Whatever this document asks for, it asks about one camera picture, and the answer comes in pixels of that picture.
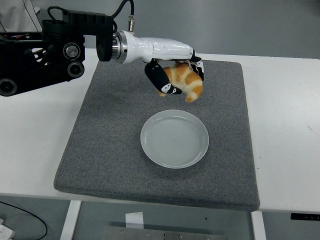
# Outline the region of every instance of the white plate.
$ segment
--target white plate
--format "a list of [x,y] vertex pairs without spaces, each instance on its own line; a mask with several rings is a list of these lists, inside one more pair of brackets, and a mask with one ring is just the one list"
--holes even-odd
[[150,117],[141,130],[141,145],[156,164],[170,169],[190,167],[206,154],[209,134],[189,112],[165,110]]

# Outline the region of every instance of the gray felt mat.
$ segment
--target gray felt mat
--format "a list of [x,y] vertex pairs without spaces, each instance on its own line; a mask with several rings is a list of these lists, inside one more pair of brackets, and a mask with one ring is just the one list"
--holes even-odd
[[[205,61],[204,90],[192,103],[185,102],[184,94],[160,97],[144,74],[145,65],[99,62],[57,170],[55,189],[139,202],[257,210],[241,65]],[[208,130],[208,151],[191,167],[159,166],[141,147],[144,123],[169,109],[195,115]]]

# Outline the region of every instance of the croissant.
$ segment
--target croissant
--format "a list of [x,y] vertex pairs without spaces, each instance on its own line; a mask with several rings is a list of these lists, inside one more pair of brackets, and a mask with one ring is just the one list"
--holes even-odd
[[[177,62],[174,66],[167,66],[163,70],[170,83],[186,94],[185,101],[187,103],[191,103],[200,97],[203,91],[202,79],[187,63]],[[162,97],[166,96],[165,93],[159,90],[157,92]]]

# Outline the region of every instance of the white table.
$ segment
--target white table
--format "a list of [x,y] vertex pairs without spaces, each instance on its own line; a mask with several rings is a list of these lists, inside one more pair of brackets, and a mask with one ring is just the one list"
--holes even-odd
[[[242,65],[260,210],[319,214],[320,60],[201,57]],[[81,78],[0,97],[0,195],[124,202],[53,186],[97,63],[96,50],[86,49]]]

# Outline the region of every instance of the black cable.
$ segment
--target black cable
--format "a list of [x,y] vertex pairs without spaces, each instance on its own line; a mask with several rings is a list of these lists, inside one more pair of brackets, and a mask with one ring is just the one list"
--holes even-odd
[[27,211],[27,210],[24,210],[24,209],[22,209],[22,208],[20,208],[20,207],[13,206],[13,205],[11,205],[11,204],[9,204],[9,203],[3,202],[3,201],[0,201],[0,203],[5,204],[5,205],[8,205],[8,206],[13,207],[13,208],[16,208],[16,209],[19,209],[19,210],[21,210],[21,211],[24,211],[24,212],[26,212],[27,214],[30,214],[30,215],[34,216],[35,218],[39,219],[39,220],[44,224],[44,226],[45,226],[45,234],[44,234],[42,237],[37,238],[36,240],[43,239],[43,238],[47,235],[47,233],[48,233],[47,224],[46,224],[45,221],[43,221],[40,217],[38,217],[37,215],[34,215],[33,213],[31,213],[31,212],[29,212],[29,211]]
[[117,26],[117,23],[113,20],[113,33],[116,33],[117,30],[118,30],[118,26]]
[[118,16],[118,14],[121,12],[122,8],[124,7],[124,5],[126,4],[126,2],[130,2],[131,4],[131,15],[135,15],[135,4],[134,4],[134,0],[123,0],[120,4],[120,6],[118,7],[118,9],[115,11],[115,13],[113,15],[111,15],[111,17],[114,19],[116,16]]
[[50,18],[51,18],[52,20],[56,21],[56,22],[57,22],[57,20],[54,18],[54,16],[52,16],[52,14],[51,14],[51,12],[50,12],[51,9],[58,9],[58,10],[61,10],[61,11],[63,11],[63,12],[66,12],[66,11],[67,11],[66,9],[64,9],[64,8],[62,8],[62,7],[59,7],[59,6],[50,6],[50,7],[48,7],[47,12],[48,12]]

